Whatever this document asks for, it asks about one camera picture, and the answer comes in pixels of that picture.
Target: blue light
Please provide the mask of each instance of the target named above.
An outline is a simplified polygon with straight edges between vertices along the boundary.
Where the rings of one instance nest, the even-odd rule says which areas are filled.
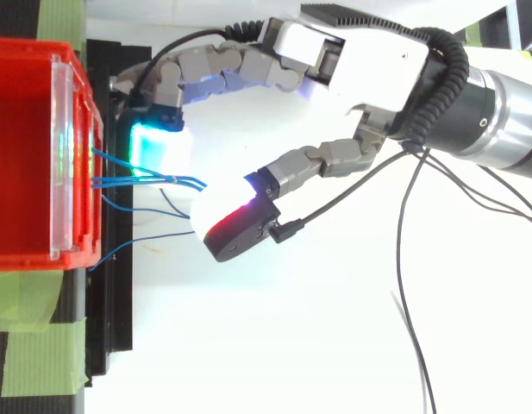
[[[131,130],[129,162],[157,173],[183,175],[191,159],[192,135],[187,128],[181,132],[148,127],[136,123]]]

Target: black connector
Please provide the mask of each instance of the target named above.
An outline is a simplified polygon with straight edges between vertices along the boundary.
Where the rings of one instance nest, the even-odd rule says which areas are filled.
[[[269,235],[277,244],[280,244],[293,237],[298,231],[302,230],[305,225],[305,221],[299,218],[294,222],[288,222],[277,227],[272,227],[269,229]]]

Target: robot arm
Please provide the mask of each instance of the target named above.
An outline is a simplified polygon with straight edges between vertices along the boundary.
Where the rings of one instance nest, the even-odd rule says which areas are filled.
[[[275,236],[280,212],[273,200],[306,180],[369,169],[387,137],[532,178],[532,86],[469,68],[462,46],[447,35],[313,4],[303,5],[298,18],[270,19],[257,44],[226,41],[160,60],[135,107],[165,129],[183,128],[184,104],[256,85],[345,114],[364,111],[354,137],[292,150],[248,175],[255,198],[202,234],[216,259]],[[122,73],[116,89],[130,93],[145,67]]]

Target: red container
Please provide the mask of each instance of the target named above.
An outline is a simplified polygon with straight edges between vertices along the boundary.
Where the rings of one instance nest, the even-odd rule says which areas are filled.
[[[0,271],[101,256],[103,122],[66,43],[0,39]]]

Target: white backdrop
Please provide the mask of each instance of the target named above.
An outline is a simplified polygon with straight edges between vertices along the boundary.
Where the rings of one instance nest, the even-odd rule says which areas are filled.
[[[108,3],[119,2],[89,2],[90,12],[110,18]],[[196,3],[179,1],[174,16]],[[279,6],[239,3],[230,21]],[[436,25],[436,13],[412,10],[448,3],[397,9],[385,0],[379,9]],[[224,10],[207,4],[210,11],[198,12],[203,26],[212,24],[211,11]],[[161,47],[193,31],[149,24],[172,22],[168,10],[138,9],[138,26],[90,19],[88,33]],[[198,13],[175,23],[192,26]],[[469,54],[476,66],[532,82],[532,61]],[[185,113],[195,137],[190,173],[209,182],[250,173],[294,147],[349,137],[358,121],[266,89],[212,97]],[[388,142],[378,162],[398,149]],[[523,208],[476,166],[436,156],[475,188]],[[113,356],[107,376],[87,390],[86,412],[421,413],[414,349],[391,297],[397,214],[415,165],[402,160],[287,243],[264,241],[228,263],[215,263],[193,236],[135,246],[135,350]],[[360,175],[312,180],[279,200],[283,220],[307,215]],[[532,202],[532,181],[502,175]],[[190,192],[171,195],[189,209]],[[150,188],[137,189],[135,204],[167,209]],[[167,216],[135,216],[136,237],[188,228]],[[425,167],[408,204],[403,275],[439,412],[532,412],[532,225],[481,210]]]

